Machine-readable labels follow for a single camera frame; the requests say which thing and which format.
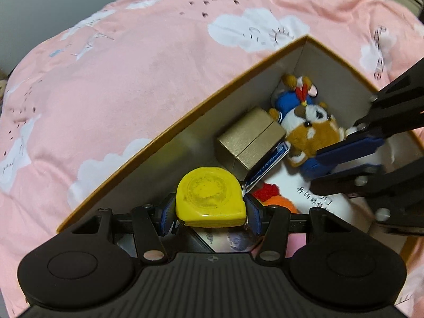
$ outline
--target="open box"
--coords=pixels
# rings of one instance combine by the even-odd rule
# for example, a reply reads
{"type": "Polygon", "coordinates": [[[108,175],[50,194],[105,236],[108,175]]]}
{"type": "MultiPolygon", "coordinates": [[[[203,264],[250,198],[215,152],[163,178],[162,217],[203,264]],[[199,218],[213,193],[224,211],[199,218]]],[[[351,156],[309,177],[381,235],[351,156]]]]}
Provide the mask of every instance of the open box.
{"type": "MultiPolygon", "coordinates": [[[[367,114],[370,98],[376,91],[360,73],[315,39],[300,38],[238,76],[156,137],[78,206],[58,231],[86,214],[94,214],[100,207],[112,208],[119,214],[135,206],[159,202],[176,191],[179,181],[190,170],[219,166],[214,157],[216,136],[254,106],[267,110],[284,73],[307,75],[318,88],[316,100],[327,103],[339,126],[344,128],[367,114]]],[[[391,137],[374,155],[354,163],[382,163],[390,171],[422,155],[418,139],[412,132],[406,132],[391,137]]],[[[300,212],[307,213],[317,205],[327,207],[395,251],[403,249],[402,256],[408,257],[413,239],[406,242],[406,237],[386,235],[372,226],[372,214],[362,199],[351,201],[343,195],[314,197],[308,191],[309,183],[284,161],[264,181],[277,184],[281,195],[290,199],[300,212]]]]}

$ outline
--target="storage box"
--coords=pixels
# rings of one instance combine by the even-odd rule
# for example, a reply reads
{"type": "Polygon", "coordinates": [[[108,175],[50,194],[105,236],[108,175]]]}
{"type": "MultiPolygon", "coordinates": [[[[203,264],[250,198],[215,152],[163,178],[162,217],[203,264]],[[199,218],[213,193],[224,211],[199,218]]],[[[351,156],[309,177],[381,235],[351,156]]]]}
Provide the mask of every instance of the storage box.
{"type": "MultiPolygon", "coordinates": [[[[179,181],[190,170],[219,166],[214,153],[217,136],[253,107],[267,110],[271,94],[284,73],[307,75],[319,91],[317,100],[327,103],[338,124],[344,128],[351,127],[367,114],[370,98],[376,91],[359,72],[315,39],[300,38],[236,77],[156,137],[92,193],[63,222],[59,231],[103,206],[119,214],[135,206],[160,202],[169,192],[175,192],[179,181]]],[[[393,170],[422,156],[423,148],[418,139],[406,132],[389,138],[374,155],[344,166],[373,162],[393,170]]],[[[402,250],[405,237],[383,235],[370,229],[373,217],[363,200],[350,200],[343,195],[317,197],[309,191],[309,183],[298,170],[284,161],[280,161],[264,180],[277,183],[281,194],[300,212],[308,213],[310,207],[321,206],[397,252],[402,250]]]]}
{"type": "Polygon", "coordinates": [[[218,136],[215,155],[229,172],[244,181],[258,170],[285,134],[265,110],[256,107],[218,136]]]}

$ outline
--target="pink blanket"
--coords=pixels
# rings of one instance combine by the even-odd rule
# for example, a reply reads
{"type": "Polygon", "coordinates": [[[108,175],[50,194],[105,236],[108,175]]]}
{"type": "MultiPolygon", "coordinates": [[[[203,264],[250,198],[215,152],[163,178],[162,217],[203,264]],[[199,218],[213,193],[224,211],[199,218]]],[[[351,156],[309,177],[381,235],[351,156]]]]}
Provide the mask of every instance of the pink blanket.
{"type": "Polygon", "coordinates": [[[0,288],[26,308],[22,257],[190,109],[311,34],[383,87],[424,54],[424,26],[385,0],[118,0],[32,50],[0,119],[0,288]]]}

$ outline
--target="gray wall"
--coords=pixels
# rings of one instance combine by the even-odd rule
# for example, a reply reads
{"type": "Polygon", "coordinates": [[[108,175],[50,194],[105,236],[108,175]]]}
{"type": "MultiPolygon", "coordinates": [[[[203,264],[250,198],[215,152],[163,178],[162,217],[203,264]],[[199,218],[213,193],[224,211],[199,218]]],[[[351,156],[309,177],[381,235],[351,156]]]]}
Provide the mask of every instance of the gray wall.
{"type": "Polygon", "coordinates": [[[0,0],[0,68],[114,0],[0,0]]]}

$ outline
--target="ribbed black surface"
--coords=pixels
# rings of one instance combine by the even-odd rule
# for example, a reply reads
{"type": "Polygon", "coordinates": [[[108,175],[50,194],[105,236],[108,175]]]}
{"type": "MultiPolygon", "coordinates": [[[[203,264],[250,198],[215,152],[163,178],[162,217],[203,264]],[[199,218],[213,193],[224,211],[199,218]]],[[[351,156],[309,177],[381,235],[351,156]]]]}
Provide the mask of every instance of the ribbed black surface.
{"type": "Polygon", "coordinates": [[[257,265],[248,254],[177,254],[144,269],[131,290],[101,307],[53,312],[40,307],[24,318],[340,318],[404,317],[396,308],[342,313],[298,294],[284,273],[257,265]]]}

